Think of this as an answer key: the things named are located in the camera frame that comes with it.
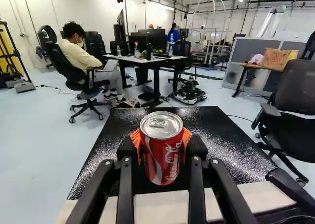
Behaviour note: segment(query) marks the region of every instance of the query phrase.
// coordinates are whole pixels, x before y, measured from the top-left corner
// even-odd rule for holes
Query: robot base
[[[185,104],[194,105],[199,101],[205,100],[207,98],[207,94],[198,88],[195,88],[192,94],[187,94],[183,89],[179,89],[173,92],[173,97]]]

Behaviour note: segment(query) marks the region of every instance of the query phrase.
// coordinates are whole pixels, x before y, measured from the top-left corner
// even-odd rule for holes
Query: keyboard
[[[162,57],[162,58],[171,58],[172,56],[164,53],[153,53],[153,56],[155,57]]]

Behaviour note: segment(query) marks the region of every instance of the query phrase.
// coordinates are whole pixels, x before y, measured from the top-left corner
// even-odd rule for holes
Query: gray cubicle partition
[[[230,54],[222,86],[236,89],[243,71],[240,64],[249,61],[255,54],[262,54],[265,48],[296,49],[301,54],[304,46],[305,43],[302,42],[237,37]],[[280,78],[280,74],[277,72],[272,73],[269,78],[270,72],[270,70],[264,69],[248,70],[242,82],[241,90],[250,94],[269,96],[274,92],[276,83]]]

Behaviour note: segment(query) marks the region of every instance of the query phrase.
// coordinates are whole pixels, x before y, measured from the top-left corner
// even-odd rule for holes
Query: red soda can
[[[182,154],[183,121],[176,114],[158,111],[140,122],[145,172],[154,184],[171,184],[178,176]]]

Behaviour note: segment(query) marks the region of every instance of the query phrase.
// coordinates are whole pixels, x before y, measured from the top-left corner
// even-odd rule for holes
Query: gray pants
[[[115,68],[113,71],[100,71],[96,70],[94,72],[94,81],[109,80],[110,87],[117,90],[118,95],[124,94],[123,91],[123,80],[120,72]]]

